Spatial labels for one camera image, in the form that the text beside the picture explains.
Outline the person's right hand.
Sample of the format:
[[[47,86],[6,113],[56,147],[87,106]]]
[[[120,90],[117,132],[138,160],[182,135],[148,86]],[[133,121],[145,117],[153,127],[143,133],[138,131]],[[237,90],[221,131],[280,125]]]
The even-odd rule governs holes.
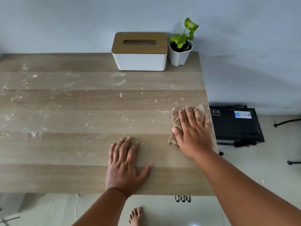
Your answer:
[[[181,133],[183,134],[184,144],[180,148],[182,152],[200,163],[205,159],[209,159],[214,155],[213,141],[210,134],[210,129],[203,127],[204,116],[201,116],[197,109],[193,109],[195,118],[198,122],[198,128],[192,129],[187,121],[186,111],[179,111],[179,119],[182,126]]]

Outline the person's left hand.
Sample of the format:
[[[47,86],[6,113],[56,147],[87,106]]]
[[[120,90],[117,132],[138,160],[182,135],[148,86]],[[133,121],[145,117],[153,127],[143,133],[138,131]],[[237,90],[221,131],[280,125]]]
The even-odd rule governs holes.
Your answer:
[[[136,142],[132,146],[129,145],[128,154],[125,162],[119,162],[119,146],[116,144],[114,150],[113,163],[108,166],[106,175],[106,190],[109,188],[117,188],[126,196],[132,196],[138,191],[143,183],[137,182],[137,172],[135,167],[136,151],[139,143]]]

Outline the person's left forearm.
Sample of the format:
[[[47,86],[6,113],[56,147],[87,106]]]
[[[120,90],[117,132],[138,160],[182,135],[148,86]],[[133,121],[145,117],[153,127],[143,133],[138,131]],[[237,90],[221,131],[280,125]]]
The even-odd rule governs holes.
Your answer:
[[[118,226],[128,196],[109,188],[72,226]]]

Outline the person's right forearm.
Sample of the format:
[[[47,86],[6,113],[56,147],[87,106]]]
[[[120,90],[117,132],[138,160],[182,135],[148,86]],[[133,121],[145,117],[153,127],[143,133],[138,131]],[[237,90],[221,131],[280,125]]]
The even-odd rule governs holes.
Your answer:
[[[191,157],[209,180],[232,226],[301,226],[301,210],[209,149]]]

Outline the black printer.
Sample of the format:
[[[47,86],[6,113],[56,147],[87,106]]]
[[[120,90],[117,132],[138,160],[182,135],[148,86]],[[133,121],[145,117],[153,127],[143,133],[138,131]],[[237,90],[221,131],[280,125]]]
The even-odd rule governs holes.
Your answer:
[[[257,113],[245,106],[210,106],[216,142],[235,148],[264,143]]]

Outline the person's foot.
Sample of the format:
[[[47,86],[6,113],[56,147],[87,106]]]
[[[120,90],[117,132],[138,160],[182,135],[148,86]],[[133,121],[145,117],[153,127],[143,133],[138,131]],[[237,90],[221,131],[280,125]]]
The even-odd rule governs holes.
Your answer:
[[[130,226],[142,226],[143,207],[135,208],[129,215]]]

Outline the white plant pot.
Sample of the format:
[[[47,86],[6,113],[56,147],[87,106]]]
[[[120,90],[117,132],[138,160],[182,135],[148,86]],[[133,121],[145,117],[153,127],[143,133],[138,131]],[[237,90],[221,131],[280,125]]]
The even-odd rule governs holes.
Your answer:
[[[194,43],[191,40],[187,40],[186,44],[183,46],[185,50],[181,48],[181,52],[178,52],[176,44],[171,42],[171,39],[168,41],[168,60],[172,65],[178,67],[186,63],[190,52],[194,48]]]

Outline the green leafy plant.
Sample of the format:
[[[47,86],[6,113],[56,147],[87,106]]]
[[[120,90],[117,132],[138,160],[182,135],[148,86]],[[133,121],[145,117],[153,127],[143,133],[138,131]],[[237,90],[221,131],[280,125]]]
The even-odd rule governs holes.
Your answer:
[[[192,49],[191,41],[194,39],[194,33],[199,25],[194,23],[190,18],[186,18],[184,22],[184,32],[176,34],[170,38],[171,49],[181,53]]]

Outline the white tissue box wooden lid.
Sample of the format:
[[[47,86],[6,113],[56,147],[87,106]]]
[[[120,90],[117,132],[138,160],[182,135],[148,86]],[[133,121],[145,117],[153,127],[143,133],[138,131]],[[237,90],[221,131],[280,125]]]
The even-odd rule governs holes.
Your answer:
[[[111,52],[119,70],[164,71],[167,39],[164,32],[118,32]]]

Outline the grey metal stand leg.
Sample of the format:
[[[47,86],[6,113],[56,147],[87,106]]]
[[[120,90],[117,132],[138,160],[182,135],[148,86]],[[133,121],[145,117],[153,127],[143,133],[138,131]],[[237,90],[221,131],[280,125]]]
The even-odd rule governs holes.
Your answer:
[[[12,220],[17,220],[21,218],[19,213],[20,206],[17,208],[4,208],[0,207],[0,226],[10,226]]]

